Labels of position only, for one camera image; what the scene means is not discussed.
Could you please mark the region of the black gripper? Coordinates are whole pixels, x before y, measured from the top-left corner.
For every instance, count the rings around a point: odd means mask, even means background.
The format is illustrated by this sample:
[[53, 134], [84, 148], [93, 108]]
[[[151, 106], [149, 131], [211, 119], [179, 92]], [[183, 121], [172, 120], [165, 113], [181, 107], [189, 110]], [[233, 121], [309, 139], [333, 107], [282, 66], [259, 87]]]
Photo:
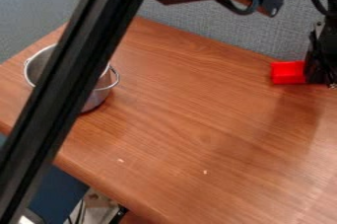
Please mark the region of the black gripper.
[[313, 25], [312, 51], [306, 53], [304, 76], [309, 84], [337, 84], [337, 18]]

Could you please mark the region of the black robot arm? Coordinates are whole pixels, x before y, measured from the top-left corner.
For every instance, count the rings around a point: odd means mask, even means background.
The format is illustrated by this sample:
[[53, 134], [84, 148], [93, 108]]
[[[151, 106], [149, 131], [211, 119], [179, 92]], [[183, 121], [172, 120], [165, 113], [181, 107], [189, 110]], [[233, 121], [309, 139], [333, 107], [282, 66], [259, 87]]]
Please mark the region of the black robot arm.
[[[204, 0], [157, 0], [169, 5]], [[213, 0], [233, 13], [277, 14], [284, 0]], [[325, 26], [310, 35], [304, 76], [337, 87], [337, 0], [310, 0]], [[144, 0], [80, 0], [37, 86], [0, 148], [0, 224], [17, 224]]]

